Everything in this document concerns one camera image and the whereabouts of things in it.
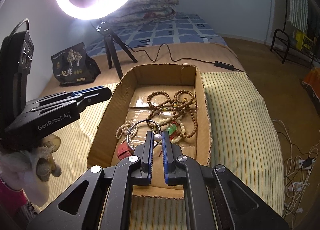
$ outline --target pink fabric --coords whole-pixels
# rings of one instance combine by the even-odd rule
[[[0,202],[11,217],[13,217],[18,209],[25,205],[27,201],[22,190],[19,192],[10,190],[0,180]]]

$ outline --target metal bangle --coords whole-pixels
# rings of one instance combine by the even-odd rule
[[[131,149],[131,150],[134,150],[134,148],[131,147],[131,145],[129,144],[129,134],[132,130],[132,128],[134,128],[135,126],[137,126],[139,123],[142,123],[142,122],[151,122],[151,123],[154,123],[157,127],[158,127],[158,130],[159,130],[159,134],[161,135],[161,128],[160,128],[160,125],[153,121],[153,120],[149,120],[149,119],[145,119],[145,120],[141,120],[141,121],[138,121],[136,122],[134,125],[132,125],[127,133],[127,146]],[[154,145],[153,145],[153,148],[156,147],[158,145],[158,142],[156,142]]]

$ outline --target pearl necklace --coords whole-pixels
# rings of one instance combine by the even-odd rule
[[[129,129],[131,128],[132,125],[135,124],[135,120],[128,120],[128,121],[125,121],[123,125],[121,125],[117,132],[116,132],[116,139],[120,140],[122,135],[125,134],[127,135],[128,134],[128,131]],[[132,128],[130,134],[129,134],[129,145],[133,148],[133,143],[132,143],[132,139],[137,135],[137,132],[138,132],[138,127],[134,127]]]

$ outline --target pearl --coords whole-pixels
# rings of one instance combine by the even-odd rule
[[[160,142],[162,140],[162,136],[158,133],[156,133],[154,136],[153,136],[153,139],[156,141],[156,142]]]

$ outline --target tripod stand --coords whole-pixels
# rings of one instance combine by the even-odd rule
[[[119,46],[127,53],[127,55],[132,59],[134,63],[137,63],[138,61],[135,59],[132,53],[128,50],[128,48],[123,43],[123,41],[113,32],[113,30],[110,27],[103,29],[102,31],[100,30],[100,32],[104,36],[103,40],[104,40],[104,45],[106,47],[106,54],[107,54],[109,69],[112,68],[112,61],[113,61],[117,74],[121,79],[123,77],[123,73],[122,73],[121,65],[118,59],[117,51],[116,51],[113,40],[115,40],[115,42],[119,44]]]

